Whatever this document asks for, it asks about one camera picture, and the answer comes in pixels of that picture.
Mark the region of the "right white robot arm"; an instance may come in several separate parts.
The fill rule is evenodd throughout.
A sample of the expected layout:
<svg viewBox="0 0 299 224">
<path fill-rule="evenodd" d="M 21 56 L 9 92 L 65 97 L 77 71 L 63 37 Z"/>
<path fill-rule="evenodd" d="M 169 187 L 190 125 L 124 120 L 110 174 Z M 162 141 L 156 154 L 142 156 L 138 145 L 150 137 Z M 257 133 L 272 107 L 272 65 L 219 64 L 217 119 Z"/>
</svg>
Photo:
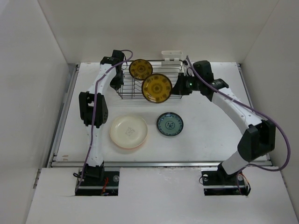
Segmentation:
<svg viewBox="0 0 299 224">
<path fill-rule="evenodd" d="M 215 79 L 209 61 L 191 63 L 184 60 L 183 65 L 185 72 L 179 74 L 171 93 L 190 95 L 199 91 L 221 108 L 242 134 L 237 151 L 217 168 L 217 180 L 226 184 L 252 161 L 274 150 L 276 127 L 269 119 L 262 119 L 248 106 L 242 105 L 223 79 Z"/>
</svg>

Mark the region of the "cream white plastic plate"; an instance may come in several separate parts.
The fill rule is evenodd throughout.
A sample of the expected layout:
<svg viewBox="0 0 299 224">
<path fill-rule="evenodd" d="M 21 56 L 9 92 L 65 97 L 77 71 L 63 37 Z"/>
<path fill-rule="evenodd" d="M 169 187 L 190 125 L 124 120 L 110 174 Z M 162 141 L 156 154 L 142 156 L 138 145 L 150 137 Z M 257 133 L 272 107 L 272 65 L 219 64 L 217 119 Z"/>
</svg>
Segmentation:
<svg viewBox="0 0 299 224">
<path fill-rule="evenodd" d="M 113 120 L 109 134 L 112 142 L 118 147 L 135 149 L 146 141 L 148 126 L 140 116 L 122 115 Z"/>
</svg>

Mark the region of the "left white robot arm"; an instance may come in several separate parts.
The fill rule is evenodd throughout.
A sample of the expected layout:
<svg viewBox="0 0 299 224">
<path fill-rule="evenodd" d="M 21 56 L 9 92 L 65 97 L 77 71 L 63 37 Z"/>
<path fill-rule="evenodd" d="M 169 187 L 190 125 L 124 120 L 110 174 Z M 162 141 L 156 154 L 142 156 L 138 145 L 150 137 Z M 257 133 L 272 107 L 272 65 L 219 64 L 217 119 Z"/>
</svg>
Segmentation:
<svg viewBox="0 0 299 224">
<path fill-rule="evenodd" d="M 103 57 L 99 73 L 92 86 L 79 94 L 80 118 L 86 126 L 89 146 L 85 162 L 79 175 L 80 180 L 87 180 L 94 185 L 103 183 L 102 132 L 107 122 L 108 108 L 105 94 L 109 87 L 115 91 L 123 85 L 122 64 L 126 62 L 123 50 L 113 50 L 110 57 Z"/>
</svg>

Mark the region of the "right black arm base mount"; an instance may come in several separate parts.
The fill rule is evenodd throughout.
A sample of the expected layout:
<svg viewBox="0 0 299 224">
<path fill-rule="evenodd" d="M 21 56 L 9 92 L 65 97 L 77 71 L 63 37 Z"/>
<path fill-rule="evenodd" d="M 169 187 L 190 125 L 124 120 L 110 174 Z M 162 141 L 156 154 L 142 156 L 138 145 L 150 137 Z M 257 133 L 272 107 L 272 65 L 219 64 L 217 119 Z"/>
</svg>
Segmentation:
<svg viewBox="0 0 299 224">
<path fill-rule="evenodd" d="M 203 168 L 199 183 L 205 196 L 248 196 L 251 185 L 241 171 L 225 176 L 217 168 Z"/>
</svg>

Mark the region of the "yellow brown patterned plate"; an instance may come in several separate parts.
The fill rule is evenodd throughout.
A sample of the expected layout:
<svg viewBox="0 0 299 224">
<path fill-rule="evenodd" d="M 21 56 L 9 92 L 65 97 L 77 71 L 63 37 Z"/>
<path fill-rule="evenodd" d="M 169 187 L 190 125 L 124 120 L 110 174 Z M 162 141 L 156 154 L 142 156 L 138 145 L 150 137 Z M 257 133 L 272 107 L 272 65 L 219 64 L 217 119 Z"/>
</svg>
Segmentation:
<svg viewBox="0 0 299 224">
<path fill-rule="evenodd" d="M 171 96 L 172 83 L 170 79 L 160 73 L 148 76 L 142 83 L 142 95 L 152 103 L 163 103 Z"/>
<path fill-rule="evenodd" d="M 147 60 L 136 59 L 130 64 L 129 73 L 134 79 L 145 80 L 148 76 L 152 75 L 153 67 Z"/>
</svg>

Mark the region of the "teal patterned ceramic plate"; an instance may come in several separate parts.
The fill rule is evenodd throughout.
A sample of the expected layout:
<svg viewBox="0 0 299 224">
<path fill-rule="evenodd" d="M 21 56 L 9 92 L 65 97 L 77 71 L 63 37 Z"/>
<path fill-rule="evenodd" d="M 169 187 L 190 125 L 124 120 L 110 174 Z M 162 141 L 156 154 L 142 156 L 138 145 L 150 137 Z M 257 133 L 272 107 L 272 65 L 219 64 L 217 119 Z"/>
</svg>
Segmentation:
<svg viewBox="0 0 299 224">
<path fill-rule="evenodd" d="M 164 136 L 174 137 L 182 132 L 184 122 L 178 114 L 165 112 L 158 117 L 156 126 L 158 131 Z"/>
</svg>

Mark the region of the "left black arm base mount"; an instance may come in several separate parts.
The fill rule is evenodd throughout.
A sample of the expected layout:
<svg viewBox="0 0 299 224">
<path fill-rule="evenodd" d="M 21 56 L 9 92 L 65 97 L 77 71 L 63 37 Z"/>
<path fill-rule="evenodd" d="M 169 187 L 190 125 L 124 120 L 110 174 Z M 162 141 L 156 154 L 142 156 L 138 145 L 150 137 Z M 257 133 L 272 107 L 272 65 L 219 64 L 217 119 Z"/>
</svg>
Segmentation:
<svg viewBox="0 0 299 224">
<path fill-rule="evenodd" d="M 73 173 L 73 176 L 77 179 L 76 196 L 118 196 L 119 169 L 85 165 L 84 169 Z"/>
</svg>

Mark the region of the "pink plastic plate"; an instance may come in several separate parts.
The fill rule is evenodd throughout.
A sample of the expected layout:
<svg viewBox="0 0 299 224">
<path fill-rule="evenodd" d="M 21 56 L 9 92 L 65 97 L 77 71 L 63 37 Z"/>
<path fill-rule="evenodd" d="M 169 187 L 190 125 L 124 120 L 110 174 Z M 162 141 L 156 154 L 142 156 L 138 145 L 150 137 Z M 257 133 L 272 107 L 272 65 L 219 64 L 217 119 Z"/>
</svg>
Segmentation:
<svg viewBox="0 0 299 224">
<path fill-rule="evenodd" d="M 143 145 L 146 143 L 147 137 L 144 139 L 134 139 L 129 140 L 128 142 L 125 141 L 117 141 L 114 142 L 114 144 L 124 150 L 137 150 L 138 148 L 143 147 Z"/>
</svg>

